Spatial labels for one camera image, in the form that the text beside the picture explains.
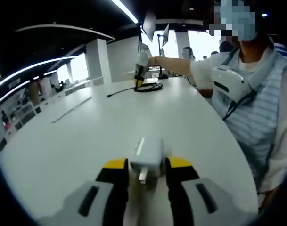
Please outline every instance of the ceiling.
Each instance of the ceiling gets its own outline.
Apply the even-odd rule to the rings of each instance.
[[[142,24],[151,9],[157,19],[202,20],[212,0],[121,0]],[[29,65],[63,57],[76,47],[103,36],[67,28],[18,29],[39,24],[71,25],[124,38],[122,28],[134,24],[111,0],[9,0],[0,1],[0,74],[1,79]],[[132,35],[139,27],[130,29]],[[80,54],[79,49],[73,55]],[[42,65],[19,75],[21,82],[43,75],[54,63]],[[0,97],[8,86],[0,87]]]

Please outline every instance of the striped vest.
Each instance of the striped vest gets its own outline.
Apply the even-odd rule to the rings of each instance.
[[[227,65],[238,68],[238,58],[239,50]],[[285,67],[287,61],[279,54],[271,72],[257,87],[255,99],[241,104],[225,121],[247,158],[257,188],[268,171],[268,158],[277,127],[281,75]],[[226,95],[214,89],[212,105],[222,118],[230,104]]]

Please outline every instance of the window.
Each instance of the window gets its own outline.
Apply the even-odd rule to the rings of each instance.
[[[142,43],[148,45],[149,50],[153,57],[159,56],[159,47],[158,47],[158,34],[163,34],[163,31],[155,31],[153,42],[151,42],[148,36],[145,33],[141,33]],[[162,48],[163,37],[160,37],[160,48]],[[179,58],[178,45],[176,33],[174,30],[170,30],[168,33],[168,43],[163,47],[166,57],[170,58]]]
[[[74,82],[88,78],[89,73],[87,69],[86,56],[84,53],[71,60],[70,65]]]
[[[189,31],[189,43],[196,60],[203,60],[203,56],[210,57],[213,51],[220,52],[219,37],[206,32]]]
[[[57,75],[59,81],[66,81],[67,79],[70,79],[67,65],[63,65],[60,68],[58,68]]]

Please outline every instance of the white power adapter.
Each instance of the white power adapter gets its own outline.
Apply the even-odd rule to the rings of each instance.
[[[161,176],[164,158],[163,140],[158,136],[143,137],[135,147],[130,165],[133,171],[139,174],[140,182],[145,184],[147,175],[152,177]]]

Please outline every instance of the white table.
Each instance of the white table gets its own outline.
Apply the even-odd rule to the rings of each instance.
[[[151,134],[159,134],[174,156],[189,160],[200,177],[233,194],[240,210],[257,213],[250,168],[227,126],[186,79],[161,82],[161,91],[128,90],[110,98],[106,95],[132,87],[133,81],[81,89],[19,130],[1,152],[0,166],[34,219],[54,215],[69,194],[96,178],[103,164],[131,157],[138,139]],[[92,99],[50,123],[89,96]],[[172,225],[164,181],[159,180],[146,225]]]

